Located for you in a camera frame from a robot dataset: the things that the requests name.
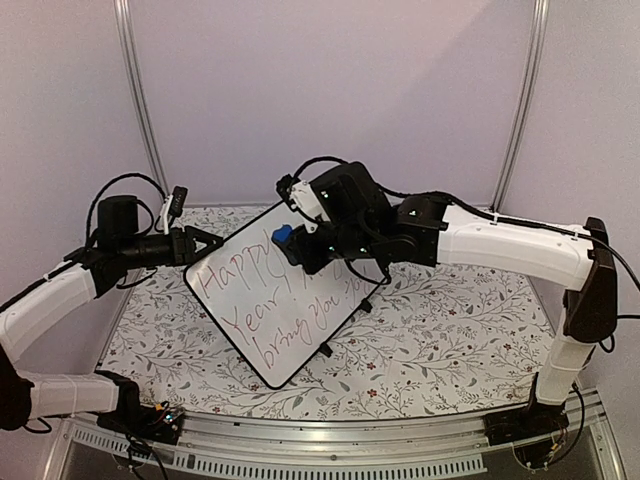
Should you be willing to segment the white whiteboard black frame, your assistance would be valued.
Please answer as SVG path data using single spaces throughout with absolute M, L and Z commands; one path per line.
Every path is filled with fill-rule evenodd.
M 273 244 L 302 219 L 278 203 L 184 271 L 184 281 L 260 380 L 280 389 L 370 297 L 383 275 L 373 260 L 333 261 L 309 276 Z

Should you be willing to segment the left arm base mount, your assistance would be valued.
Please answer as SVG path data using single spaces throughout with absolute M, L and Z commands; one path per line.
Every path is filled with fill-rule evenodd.
M 156 406 L 133 404 L 100 413 L 97 425 L 103 429 L 143 440 L 176 445 L 182 433 L 185 409 L 162 402 Z

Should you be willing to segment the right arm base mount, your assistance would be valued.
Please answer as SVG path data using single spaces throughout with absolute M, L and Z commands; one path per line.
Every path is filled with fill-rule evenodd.
M 531 403 L 483 416 L 490 446 L 514 447 L 518 463 L 527 469 L 548 467 L 564 446 L 569 426 L 563 406 Z

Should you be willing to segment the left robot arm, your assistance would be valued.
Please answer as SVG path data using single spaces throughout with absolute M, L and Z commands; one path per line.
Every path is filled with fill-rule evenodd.
M 22 354 L 60 320 L 113 289 L 125 290 L 133 271 L 190 266 L 223 245 L 223 238 L 192 226 L 177 227 L 187 189 L 163 193 L 160 214 L 146 228 L 138 212 L 150 208 L 134 195 L 108 196 L 100 190 L 91 202 L 82 246 L 52 271 L 1 306 L 1 427 L 25 428 L 31 420 L 94 413 L 99 426 L 127 435 L 169 441 L 180 427 L 166 404 L 149 407 L 138 384 L 122 375 L 21 373 Z

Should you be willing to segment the blue whiteboard eraser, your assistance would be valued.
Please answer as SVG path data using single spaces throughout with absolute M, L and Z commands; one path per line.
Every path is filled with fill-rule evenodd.
M 289 245 L 289 240 L 292 233 L 292 226 L 289 224 L 283 224 L 272 232 L 271 241 L 281 250 L 285 250 Z

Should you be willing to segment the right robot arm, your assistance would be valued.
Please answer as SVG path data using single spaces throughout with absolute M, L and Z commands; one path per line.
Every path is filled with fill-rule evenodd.
M 564 289 L 560 330 L 517 427 L 537 436 L 562 411 L 572 384 L 596 345 L 618 325 L 622 260 L 604 223 L 556 226 L 481 211 L 454 195 L 405 194 L 376 182 L 363 163 L 332 158 L 311 181 L 312 158 L 283 176 L 276 191 L 303 225 L 281 228 L 272 241 L 289 263 L 314 275 L 334 260 L 376 262 L 388 283 L 393 263 L 472 265 L 532 276 Z

